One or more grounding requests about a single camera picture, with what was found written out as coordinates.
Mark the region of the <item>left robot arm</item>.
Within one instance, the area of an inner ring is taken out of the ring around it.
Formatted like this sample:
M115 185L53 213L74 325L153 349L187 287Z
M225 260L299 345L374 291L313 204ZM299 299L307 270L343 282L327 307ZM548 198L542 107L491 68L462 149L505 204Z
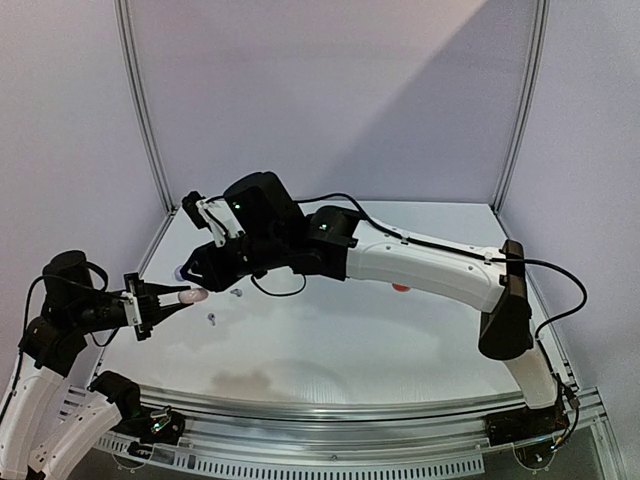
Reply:
M4 479L65 479L107 432L135 445L176 445L185 417L170 407L149 408L132 380L112 371L99 374L88 394L45 440L36 433L50 401L72 370L87 339L130 327L137 340L171 315L204 299L187 286L144 282L125 275L125 287L110 292L92 278L108 278L84 252L56 255L35 279L45 289L40 314L26 318L15 371L1 402L1 476Z

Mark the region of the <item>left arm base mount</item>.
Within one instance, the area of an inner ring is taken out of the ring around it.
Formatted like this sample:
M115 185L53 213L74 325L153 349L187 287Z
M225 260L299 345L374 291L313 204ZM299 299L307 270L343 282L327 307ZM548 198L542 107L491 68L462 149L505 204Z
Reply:
M135 417L121 420L112 432L137 438L142 444L177 445L186 427L186 417L171 406L142 406Z

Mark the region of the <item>aluminium front rail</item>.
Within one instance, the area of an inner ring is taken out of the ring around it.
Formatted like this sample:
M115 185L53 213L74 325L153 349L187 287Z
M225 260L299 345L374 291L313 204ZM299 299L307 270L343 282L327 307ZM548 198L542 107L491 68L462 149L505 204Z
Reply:
M186 418L175 446L107 433L75 479L622 479L595 389L562 427L566 443L526 437L516 393L417 403L327 405L222 399L146 387L149 406Z

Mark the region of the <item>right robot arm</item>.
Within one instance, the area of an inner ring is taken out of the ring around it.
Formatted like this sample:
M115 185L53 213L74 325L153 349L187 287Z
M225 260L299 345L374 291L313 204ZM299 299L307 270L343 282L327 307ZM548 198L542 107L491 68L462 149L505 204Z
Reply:
M360 206L306 214L273 172L256 172L218 197L196 191L182 208L212 241L196 248L182 277L210 292L288 268L295 275L396 284L441 295L480 313L478 349L501 361L526 407L517 427L537 436L556 417L559 382L531 331L520 243L474 247L418 235L372 219Z

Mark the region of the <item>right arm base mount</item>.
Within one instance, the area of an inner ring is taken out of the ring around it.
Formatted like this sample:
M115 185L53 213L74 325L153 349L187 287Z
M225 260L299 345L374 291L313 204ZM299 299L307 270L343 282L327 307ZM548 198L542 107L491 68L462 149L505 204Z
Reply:
M484 418L484 431L491 446L518 443L534 438L551 441L557 450L573 435L580 419L580 403L562 400L543 409L528 407L489 414Z

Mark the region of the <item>aluminium corner post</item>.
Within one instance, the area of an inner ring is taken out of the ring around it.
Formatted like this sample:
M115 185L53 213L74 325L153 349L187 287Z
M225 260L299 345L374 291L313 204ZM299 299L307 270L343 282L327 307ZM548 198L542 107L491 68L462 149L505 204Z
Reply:
M496 216L500 215L500 212L506 204L511 181L516 170L519 152L524 141L543 56L549 9L550 1L540 0L535 2L534 20L526 55L523 81L517 103L516 119L510 134L503 168L490 204Z
M126 0L115 0L114 8L126 77L143 148L161 205L164 211L170 215L176 211L176 202L171 192L151 120L136 46L131 4Z

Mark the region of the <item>red earbud charging case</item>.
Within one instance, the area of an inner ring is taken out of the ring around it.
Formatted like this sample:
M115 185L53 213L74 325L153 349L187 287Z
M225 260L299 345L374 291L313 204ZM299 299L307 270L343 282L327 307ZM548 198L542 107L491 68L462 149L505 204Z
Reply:
M399 292L408 292L411 290L411 287L405 286L405 285L401 285L401 284L397 284L397 283L393 283L392 287Z

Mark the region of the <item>purple earbud charging case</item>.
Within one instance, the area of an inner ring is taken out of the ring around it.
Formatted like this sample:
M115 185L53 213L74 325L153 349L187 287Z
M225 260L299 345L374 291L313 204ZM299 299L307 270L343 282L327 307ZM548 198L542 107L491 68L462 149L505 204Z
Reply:
M175 268L175 270L174 270L174 278L175 278L176 281L184 282L184 278L182 276L181 270L182 270L182 266L181 265L178 265Z

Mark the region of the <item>left aluminium corner post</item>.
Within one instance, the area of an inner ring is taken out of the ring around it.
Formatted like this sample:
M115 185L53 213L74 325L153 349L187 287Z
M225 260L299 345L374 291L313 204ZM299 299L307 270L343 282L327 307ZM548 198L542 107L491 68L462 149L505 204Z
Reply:
M176 202L171 192L151 120L136 46L131 4L126 0L115 0L114 8L126 77L143 148L161 205L164 211L170 215L176 211Z

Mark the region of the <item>right aluminium corner post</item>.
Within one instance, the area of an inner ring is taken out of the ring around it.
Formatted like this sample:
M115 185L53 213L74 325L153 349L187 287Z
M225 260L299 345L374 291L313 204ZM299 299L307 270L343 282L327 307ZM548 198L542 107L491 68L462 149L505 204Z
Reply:
M516 119L510 134L503 168L490 204L496 216L500 215L500 212L506 204L511 181L516 170L519 152L524 141L543 56L549 9L550 1L540 0L535 2L534 20L526 55L523 81L517 103Z

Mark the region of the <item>pink-white earbud charging case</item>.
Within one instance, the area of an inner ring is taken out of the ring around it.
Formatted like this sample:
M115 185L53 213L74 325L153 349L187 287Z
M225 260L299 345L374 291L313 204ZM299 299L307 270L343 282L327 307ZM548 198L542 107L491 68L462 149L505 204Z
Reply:
M185 305L203 302L209 296L209 292L203 288L191 288L178 293L178 300Z

